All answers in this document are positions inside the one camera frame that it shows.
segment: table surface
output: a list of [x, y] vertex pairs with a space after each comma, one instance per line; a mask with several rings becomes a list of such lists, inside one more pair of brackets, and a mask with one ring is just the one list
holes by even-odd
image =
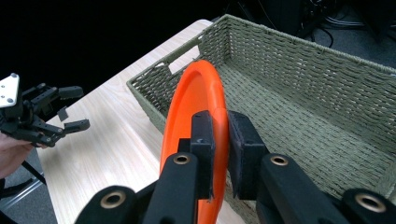
[[[67, 135], [53, 148], [38, 149], [59, 224], [74, 223], [101, 189], [119, 185], [138, 192], [158, 179], [163, 135], [149, 121], [126, 82], [211, 23], [194, 22], [66, 109], [69, 119], [64, 122], [89, 119], [91, 127]], [[171, 68], [180, 68], [197, 54], [197, 49], [189, 51]], [[49, 123], [63, 127], [58, 117]], [[218, 223], [244, 221], [224, 202]]]

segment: green woven basket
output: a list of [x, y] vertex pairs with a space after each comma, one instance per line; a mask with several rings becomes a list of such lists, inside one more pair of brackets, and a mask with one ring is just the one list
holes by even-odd
[[396, 203], [395, 69], [225, 15], [127, 82], [162, 132], [185, 69], [169, 64], [194, 46], [218, 69], [228, 109], [249, 116], [271, 152], [335, 197], [365, 188]]

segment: orange frisbee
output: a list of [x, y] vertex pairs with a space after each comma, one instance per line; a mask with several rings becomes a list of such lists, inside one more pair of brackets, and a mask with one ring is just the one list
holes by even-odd
[[171, 102], [163, 134], [161, 171], [168, 156], [177, 153], [180, 138], [191, 138], [191, 118], [208, 110], [216, 144], [213, 164], [213, 195], [199, 200], [198, 223], [216, 223], [224, 197], [228, 164], [228, 116], [224, 90], [216, 68], [205, 60], [191, 63], [184, 71]]

